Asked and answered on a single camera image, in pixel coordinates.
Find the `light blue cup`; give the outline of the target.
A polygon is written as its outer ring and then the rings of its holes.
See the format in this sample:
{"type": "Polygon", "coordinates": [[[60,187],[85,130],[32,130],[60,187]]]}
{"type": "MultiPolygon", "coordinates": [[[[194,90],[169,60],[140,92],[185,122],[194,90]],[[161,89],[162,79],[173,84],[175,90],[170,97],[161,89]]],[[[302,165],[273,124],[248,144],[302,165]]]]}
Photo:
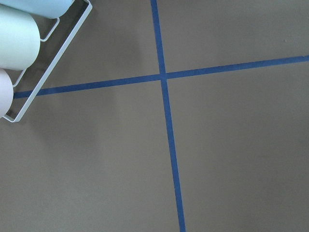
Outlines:
{"type": "Polygon", "coordinates": [[[54,19],[61,17],[73,0],[1,0],[1,4],[21,11],[54,19]]]}

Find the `mint green cup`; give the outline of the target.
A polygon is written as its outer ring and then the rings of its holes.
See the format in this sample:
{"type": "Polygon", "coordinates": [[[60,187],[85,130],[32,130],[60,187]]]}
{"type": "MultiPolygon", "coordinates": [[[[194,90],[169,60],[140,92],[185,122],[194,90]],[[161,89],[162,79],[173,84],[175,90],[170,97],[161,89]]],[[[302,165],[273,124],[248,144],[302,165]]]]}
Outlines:
{"type": "Polygon", "coordinates": [[[24,70],[36,60],[40,33],[33,17],[26,12],[0,6],[0,67],[24,70]]]}

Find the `pale pink cup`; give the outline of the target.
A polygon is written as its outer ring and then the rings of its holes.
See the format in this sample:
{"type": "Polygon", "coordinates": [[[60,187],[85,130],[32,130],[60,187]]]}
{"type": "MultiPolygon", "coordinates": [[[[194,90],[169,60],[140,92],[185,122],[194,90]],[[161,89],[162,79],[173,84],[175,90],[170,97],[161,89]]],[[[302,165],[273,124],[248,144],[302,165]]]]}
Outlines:
{"type": "Polygon", "coordinates": [[[7,72],[0,70],[0,117],[3,117],[10,109],[13,102],[13,84],[7,72]]]}

